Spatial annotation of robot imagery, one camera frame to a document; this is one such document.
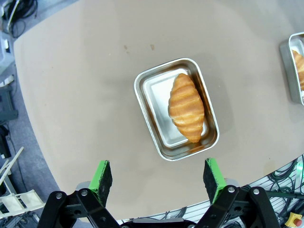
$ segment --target black device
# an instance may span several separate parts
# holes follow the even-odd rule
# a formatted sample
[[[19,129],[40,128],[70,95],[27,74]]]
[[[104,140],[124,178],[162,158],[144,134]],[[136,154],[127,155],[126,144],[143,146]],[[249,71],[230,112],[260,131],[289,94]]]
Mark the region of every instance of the black device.
[[[94,228],[220,228],[227,219],[239,216],[246,228],[279,228],[266,191],[261,187],[240,188],[227,185],[196,224],[178,219],[133,220],[121,226],[90,189],[67,196],[62,191],[50,194],[38,228],[71,228],[77,218],[87,217]]]

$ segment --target white chair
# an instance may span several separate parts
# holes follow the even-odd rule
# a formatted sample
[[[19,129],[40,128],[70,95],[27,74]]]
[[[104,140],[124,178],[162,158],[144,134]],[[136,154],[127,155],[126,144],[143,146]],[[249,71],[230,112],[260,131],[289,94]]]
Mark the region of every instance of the white chair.
[[[37,210],[39,208],[44,207],[45,203],[42,202],[40,197],[37,195],[37,193],[34,190],[21,193],[21,194],[14,194],[8,184],[5,182],[6,176],[10,173],[10,169],[14,162],[17,160],[21,152],[23,151],[24,147],[21,147],[20,150],[16,153],[15,157],[9,161],[8,159],[5,161],[4,165],[0,169],[0,175],[2,174],[0,178],[0,185],[2,183],[5,184],[6,189],[9,191],[8,196],[0,197],[0,203],[3,203],[3,205],[7,209],[7,213],[2,213],[0,211],[0,219],[8,217],[8,216],[15,216],[23,214],[27,211]]]

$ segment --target grey floor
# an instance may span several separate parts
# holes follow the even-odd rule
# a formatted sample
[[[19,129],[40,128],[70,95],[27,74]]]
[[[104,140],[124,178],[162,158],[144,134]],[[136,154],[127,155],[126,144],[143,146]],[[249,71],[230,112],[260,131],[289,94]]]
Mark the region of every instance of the grey floor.
[[[25,20],[26,31],[33,26],[60,11],[64,7],[76,2],[77,0],[38,0],[37,16]],[[17,76],[15,64],[9,66],[1,75],[0,81],[4,80],[9,75]],[[16,120],[9,121],[10,137],[16,150],[24,146],[25,150],[19,156],[19,166],[16,163],[11,171],[10,179],[15,184],[18,192],[25,192],[26,190],[34,189],[41,199],[46,202],[51,192],[59,190],[46,161],[41,153],[37,140],[35,138],[33,129],[31,127],[27,110],[24,105],[22,92],[18,80],[11,84],[13,87],[12,100],[15,109],[18,110],[19,116]],[[8,144],[12,155],[15,154],[13,145],[8,139]],[[29,224],[28,227],[35,227],[34,224]],[[92,227],[90,224],[77,222],[75,228]]]

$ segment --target stainless steel tray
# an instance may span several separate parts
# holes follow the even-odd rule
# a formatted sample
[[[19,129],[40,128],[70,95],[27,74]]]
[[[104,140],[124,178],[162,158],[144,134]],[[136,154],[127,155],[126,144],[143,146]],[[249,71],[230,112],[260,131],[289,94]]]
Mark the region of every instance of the stainless steel tray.
[[[205,119],[201,140],[190,143],[173,124],[168,114],[170,91],[177,75],[191,77],[204,103]],[[180,58],[139,74],[135,93],[158,153],[163,159],[176,161],[213,147],[219,128],[199,66],[189,58]]]
[[[291,99],[304,105],[304,92],[301,91],[298,72],[295,66],[295,59],[292,50],[297,51],[304,56],[304,32],[292,34],[289,39],[280,45],[280,52],[282,55],[287,80],[289,84],[289,91]]]

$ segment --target golden brown croissant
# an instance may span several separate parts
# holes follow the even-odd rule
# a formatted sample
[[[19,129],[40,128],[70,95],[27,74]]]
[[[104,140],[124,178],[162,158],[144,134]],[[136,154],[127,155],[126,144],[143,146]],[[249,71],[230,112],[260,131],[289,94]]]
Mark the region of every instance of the golden brown croissant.
[[[296,69],[299,75],[301,90],[304,90],[304,57],[293,50]]]
[[[169,116],[190,142],[197,143],[203,130],[204,105],[188,75],[174,80],[169,99]]]

